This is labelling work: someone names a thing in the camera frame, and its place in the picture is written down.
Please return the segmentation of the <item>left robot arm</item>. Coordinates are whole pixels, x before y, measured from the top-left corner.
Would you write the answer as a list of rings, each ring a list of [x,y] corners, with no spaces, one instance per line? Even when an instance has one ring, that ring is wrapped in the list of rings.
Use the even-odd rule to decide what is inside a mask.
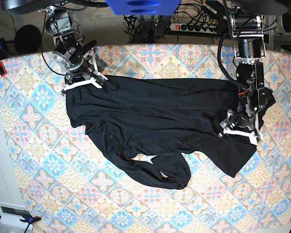
[[[253,145],[263,140],[261,119],[268,107],[274,104],[270,89],[264,86],[262,58],[266,56],[263,16],[276,16],[289,11],[291,0],[233,0],[228,7],[223,2],[227,32],[219,41],[217,61],[225,77],[238,87],[239,103],[235,111],[229,109],[220,125],[219,136],[240,135],[249,138]],[[236,78],[232,78],[221,61],[223,41],[230,37],[237,41],[234,56],[239,60]]]

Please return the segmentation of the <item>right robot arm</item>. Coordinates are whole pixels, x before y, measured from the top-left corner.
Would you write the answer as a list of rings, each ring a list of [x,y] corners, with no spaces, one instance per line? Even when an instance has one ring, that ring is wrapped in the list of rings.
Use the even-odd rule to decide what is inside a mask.
[[[101,89],[107,77],[99,72],[96,62],[95,40],[84,45],[80,24],[72,14],[83,11],[88,7],[108,7],[106,2],[96,0],[73,0],[72,4],[78,8],[65,6],[66,0],[2,0],[2,10],[12,15],[22,15],[33,11],[44,12],[43,31],[53,37],[55,50],[53,59],[65,73],[61,94],[79,86],[91,84]]]

